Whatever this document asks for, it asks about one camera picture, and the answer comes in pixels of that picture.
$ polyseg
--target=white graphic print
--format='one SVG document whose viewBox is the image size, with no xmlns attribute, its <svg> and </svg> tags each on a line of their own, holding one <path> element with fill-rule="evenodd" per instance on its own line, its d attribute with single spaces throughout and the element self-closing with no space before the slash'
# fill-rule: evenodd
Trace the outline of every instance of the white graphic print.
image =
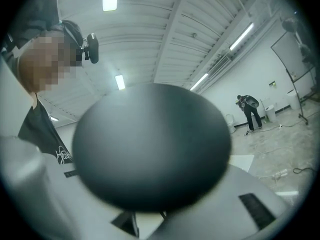
<svg viewBox="0 0 320 240">
<path fill-rule="evenodd" d="M 59 153 L 56 151 L 56 159 L 59 163 L 59 157 L 61 157 L 60 165 L 63 165 L 65 163 L 65 159 L 70 159 L 72 161 L 72 157 L 70 154 L 68 154 L 62 146 L 59 146 Z"/>
</svg>

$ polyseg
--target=black clothing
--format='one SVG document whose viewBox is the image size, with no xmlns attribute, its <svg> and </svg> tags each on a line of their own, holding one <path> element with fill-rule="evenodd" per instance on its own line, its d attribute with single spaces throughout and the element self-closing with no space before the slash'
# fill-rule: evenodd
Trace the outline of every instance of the black clothing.
<svg viewBox="0 0 320 240">
<path fill-rule="evenodd" d="M 18 59 L 11 52 L 2 54 L 9 68 L 17 77 Z M 54 155 L 59 164 L 72 163 L 66 146 L 58 135 L 50 115 L 37 97 L 35 109 L 30 108 L 21 126 L 18 137 L 39 147 L 42 153 Z"/>
<path fill-rule="evenodd" d="M 242 96 L 237 104 L 238 104 L 239 108 L 243 109 L 243 112 L 244 112 L 246 119 L 248 121 L 248 124 L 249 124 L 249 129 L 253 131 L 254 124 L 252 122 L 251 113 L 254 114 L 255 120 L 256 120 L 259 127 L 262 127 L 262 122 L 261 122 L 261 119 L 260 119 L 260 116 L 258 114 L 257 109 L 246 103 L 245 99 L 249 98 L 249 97 L 250 97 L 249 95 Z"/>
<path fill-rule="evenodd" d="M 250 105 L 244 106 L 244 114 L 245 114 L 246 119 L 248 121 L 249 129 L 253 131 L 254 130 L 254 124 L 252 122 L 251 113 L 254 114 L 255 120 L 258 123 L 259 127 L 262 127 L 262 122 L 261 122 L 260 116 L 259 116 L 258 111 L 257 111 L 256 108 L 254 108 L 254 107 L 252 107 Z"/>
</svg>

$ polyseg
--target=black stripe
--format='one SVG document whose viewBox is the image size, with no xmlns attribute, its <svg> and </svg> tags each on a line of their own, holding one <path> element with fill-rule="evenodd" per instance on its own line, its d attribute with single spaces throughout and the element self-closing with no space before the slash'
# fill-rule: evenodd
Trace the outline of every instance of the black stripe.
<svg viewBox="0 0 320 240">
<path fill-rule="evenodd" d="M 71 170 L 71 171 L 66 171 L 64 173 L 66 178 L 72 177 L 72 176 L 77 176 L 78 172 L 76 170 Z"/>
<path fill-rule="evenodd" d="M 243 203 L 248 213 L 251 215 L 251 218 L 259 230 L 264 229 L 276 219 L 255 194 L 249 193 L 240 195 L 239 199 Z"/>
</svg>

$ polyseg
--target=black round object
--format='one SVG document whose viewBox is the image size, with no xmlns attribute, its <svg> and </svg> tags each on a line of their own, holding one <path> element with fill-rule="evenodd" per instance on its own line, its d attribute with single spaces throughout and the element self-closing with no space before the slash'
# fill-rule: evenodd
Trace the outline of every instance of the black round object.
<svg viewBox="0 0 320 240">
<path fill-rule="evenodd" d="M 245 98 L 245 102 L 249 105 L 249 106 L 251 106 L 251 107 L 253 107 L 253 108 L 258 108 L 259 107 L 259 101 L 257 101 L 254 97 L 252 97 L 252 96 L 248 96 L 248 97 L 246 97 Z"/>
<path fill-rule="evenodd" d="M 231 150 L 219 110 L 184 88 L 145 84 L 116 91 L 78 122 L 73 157 L 86 186 L 129 211 L 193 204 L 223 176 Z"/>
</svg>

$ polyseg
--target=concrete floor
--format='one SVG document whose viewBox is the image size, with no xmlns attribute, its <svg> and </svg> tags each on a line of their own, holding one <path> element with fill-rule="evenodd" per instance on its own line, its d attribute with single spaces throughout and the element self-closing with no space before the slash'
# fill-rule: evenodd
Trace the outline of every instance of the concrete floor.
<svg viewBox="0 0 320 240">
<path fill-rule="evenodd" d="M 306 192 L 314 175 L 310 170 L 295 174 L 293 169 L 318 169 L 316 150 L 320 144 L 320 113 L 317 112 L 320 112 L 320 104 L 307 100 L 303 104 L 303 112 L 305 117 L 309 117 L 308 125 L 303 121 L 298 123 L 301 121 L 298 118 L 300 110 L 287 108 L 276 114 L 276 122 L 264 123 L 261 130 L 244 136 L 247 126 L 242 126 L 231 135 L 232 155 L 254 156 L 248 171 L 251 175 L 258 177 L 275 192 L 298 191 L 299 194 L 290 200 L 291 204 Z M 279 124 L 294 126 L 279 128 Z M 287 170 L 287 175 L 276 179 L 271 177 L 282 170 Z"/>
</svg>

